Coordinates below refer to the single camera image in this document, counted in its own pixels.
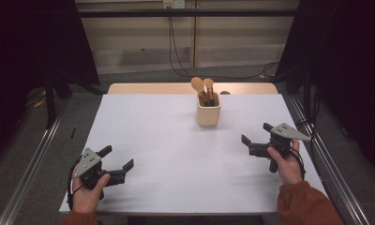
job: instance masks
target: wall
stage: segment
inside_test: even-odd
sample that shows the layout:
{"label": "wall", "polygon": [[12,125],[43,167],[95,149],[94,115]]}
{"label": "wall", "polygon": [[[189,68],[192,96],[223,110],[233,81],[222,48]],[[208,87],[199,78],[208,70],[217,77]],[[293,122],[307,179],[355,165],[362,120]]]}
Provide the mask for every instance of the wall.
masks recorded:
{"label": "wall", "polygon": [[[296,8],[297,0],[186,0],[186,8]],[[162,1],[76,0],[78,9],[160,9]],[[82,19],[99,73],[170,67],[168,18]],[[184,68],[264,64],[278,61],[292,17],[172,18]],[[172,50],[172,62],[177,58]]]}

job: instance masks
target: metal rail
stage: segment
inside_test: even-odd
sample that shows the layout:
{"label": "metal rail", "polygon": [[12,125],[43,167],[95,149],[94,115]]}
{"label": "metal rail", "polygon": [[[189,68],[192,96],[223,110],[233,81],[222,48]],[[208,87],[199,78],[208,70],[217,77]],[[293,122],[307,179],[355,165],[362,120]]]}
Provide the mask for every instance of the metal rail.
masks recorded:
{"label": "metal rail", "polygon": [[[297,111],[300,119],[305,119],[306,117],[303,113],[302,103],[297,97],[292,97],[292,105]],[[312,133],[313,125],[306,124],[305,130],[309,134]],[[360,206],[360,203],[357,201],[356,197],[352,193],[342,174],[339,172],[339,169],[335,164],[334,160],[332,159],[332,157],[330,156],[328,149],[323,143],[323,140],[317,133],[314,137],[314,146],[317,153],[320,156],[320,159],[322,160],[322,163],[324,164],[325,169],[330,174],[330,177],[334,185],[336,186],[342,201],[344,201],[349,213],[351,214],[354,223],[357,225],[370,224],[368,219],[366,218],[363,209]]]}
{"label": "metal rail", "polygon": [[119,17],[293,17],[296,9],[79,9],[81,18]]}
{"label": "metal rail", "polygon": [[41,142],[37,147],[36,153],[30,160],[29,166],[24,172],[21,181],[19,182],[17,188],[13,192],[10,200],[3,210],[3,213],[0,216],[0,225],[11,225],[15,221],[15,218],[18,215],[18,212],[23,204],[24,198],[26,197],[34,178],[36,177],[41,161],[42,159],[44,159],[45,153],[50,147],[53,136],[58,129],[61,118],[65,113],[67,103],[68,102],[66,101],[64,104],[62,104],[60,113],[55,118],[55,121],[53,122],[51,127],[44,132]]}

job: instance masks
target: white wall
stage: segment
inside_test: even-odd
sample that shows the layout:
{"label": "white wall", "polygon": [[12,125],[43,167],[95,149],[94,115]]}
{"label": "white wall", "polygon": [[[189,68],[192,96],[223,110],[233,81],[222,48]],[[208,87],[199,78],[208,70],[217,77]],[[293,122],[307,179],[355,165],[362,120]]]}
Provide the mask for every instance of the white wall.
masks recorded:
{"label": "white wall", "polygon": [[[299,0],[186,0],[186,7],[275,9],[296,8],[298,3]],[[76,0],[76,4],[79,9],[160,9],[163,7],[162,1],[157,0]],[[188,54],[185,58],[189,62],[184,62],[187,67],[262,64],[278,61],[292,22],[291,17],[203,17],[196,20],[172,18],[178,52]],[[145,49],[147,53],[153,50],[162,53],[160,50],[164,50],[163,53],[167,53],[169,49],[168,18],[82,19],[82,23],[94,55],[102,57],[100,60],[96,59],[97,66],[103,64],[105,53],[112,53],[113,56],[114,53],[122,53],[123,57],[128,57],[126,53],[134,53],[134,50]],[[168,62],[151,64],[165,66]]]}

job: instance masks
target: electrical outlet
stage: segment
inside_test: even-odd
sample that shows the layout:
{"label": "electrical outlet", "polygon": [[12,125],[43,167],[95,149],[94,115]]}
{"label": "electrical outlet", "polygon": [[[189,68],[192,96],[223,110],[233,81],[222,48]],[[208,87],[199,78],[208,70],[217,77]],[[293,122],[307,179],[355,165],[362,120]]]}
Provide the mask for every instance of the electrical outlet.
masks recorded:
{"label": "electrical outlet", "polygon": [[185,8],[185,0],[174,0],[173,8]]}
{"label": "electrical outlet", "polygon": [[163,0],[163,8],[173,8],[173,0]]}

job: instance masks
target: white table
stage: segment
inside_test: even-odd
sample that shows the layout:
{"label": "white table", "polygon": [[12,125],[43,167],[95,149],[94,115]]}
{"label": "white table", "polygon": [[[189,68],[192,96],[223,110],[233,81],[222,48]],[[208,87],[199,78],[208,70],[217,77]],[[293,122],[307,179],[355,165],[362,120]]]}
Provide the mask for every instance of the white table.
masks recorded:
{"label": "white table", "polygon": [[[277,210],[280,182],[266,158],[251,157],[245,134],[267,143],[263,123],[293,120],[282,95],[221,96],[216,127],[195,122],[195,95],[121,94],[103,97],[85,147],[113,151],[102,168],[134,158],[126,183],[105,187],[99,213],[129,216],[256,215]],[[305,146],[306,180],[325,194]],[[68,211],[66,199],[61,212]]]}

